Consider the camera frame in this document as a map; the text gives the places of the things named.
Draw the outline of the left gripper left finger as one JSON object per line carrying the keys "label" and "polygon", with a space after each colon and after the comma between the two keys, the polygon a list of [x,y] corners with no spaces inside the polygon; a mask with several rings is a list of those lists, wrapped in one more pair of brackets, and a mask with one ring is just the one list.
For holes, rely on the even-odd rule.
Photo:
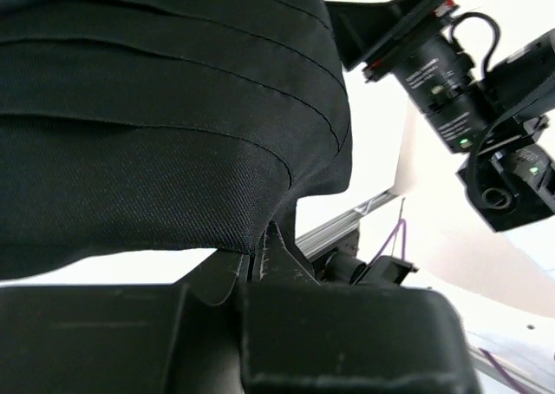
{"label": "left gripper left finger", "polygon": [[247,256],[217,251],[172,284],[1,290],[4,393],[240,393],[232,295]]}

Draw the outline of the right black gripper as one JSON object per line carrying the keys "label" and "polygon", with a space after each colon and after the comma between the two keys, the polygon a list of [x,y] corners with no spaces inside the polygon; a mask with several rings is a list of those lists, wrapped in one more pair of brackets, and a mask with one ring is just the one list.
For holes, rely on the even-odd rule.
{"label": "right black gripper", "polygon": [[454,0],[326,3],[345,70],[362,65],[366,82],[392,75],[453,154],[471,150],[488,124],[471,56],[443,31]]}

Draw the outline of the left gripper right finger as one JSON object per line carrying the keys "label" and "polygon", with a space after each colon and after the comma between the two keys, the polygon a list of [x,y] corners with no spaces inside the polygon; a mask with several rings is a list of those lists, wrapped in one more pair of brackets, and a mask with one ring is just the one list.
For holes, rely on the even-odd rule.
{"label": "left gripper right finger", "polygon": [[238,290],[248,393],[478,393],[459,316],[441,294],[317,283],[271,223]]}

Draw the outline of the black pleated skirt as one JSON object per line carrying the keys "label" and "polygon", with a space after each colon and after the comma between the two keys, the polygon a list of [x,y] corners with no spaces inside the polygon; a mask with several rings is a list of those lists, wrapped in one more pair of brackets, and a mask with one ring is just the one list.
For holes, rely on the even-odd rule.
{"label": "black pleated skirt", "polygon": [[1,0],[1,276],[295,236],[351,118],[323,0]]}

